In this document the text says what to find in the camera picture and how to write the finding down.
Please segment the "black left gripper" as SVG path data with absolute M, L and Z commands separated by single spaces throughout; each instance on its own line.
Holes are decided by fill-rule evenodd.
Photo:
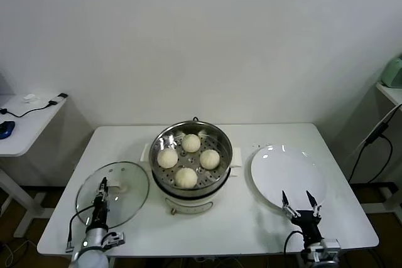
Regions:
M 89 230 L 95 228 L 101 228 L 104 230 L 108 230 L 107 226 L 107 213 L 108 207 L 106 199 L 108 197 L 108 185 L 107 178 L 103 177 L 100 182 L 97 196 L 94 200 L 94 211 L 92 212 L 92 218 L 89 224 Z

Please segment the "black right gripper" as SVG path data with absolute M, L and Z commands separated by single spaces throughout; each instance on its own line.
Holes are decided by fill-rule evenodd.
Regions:
M 291 218 L 290 221 L 292 224 L 300 227 L 304 245 L 311 245 L 319 243 L 323 239 L 320 230 L 318 229 L 318 224 L 321 221 L 321 218 L 319 217 L 321 206 L 318 205 L 315 197 L 308 190 L 306 191 L 306 194 L 313 211 L 294 210 L 290 206 L 284 191 L 282 191 L 282 211 L 288 218 Z

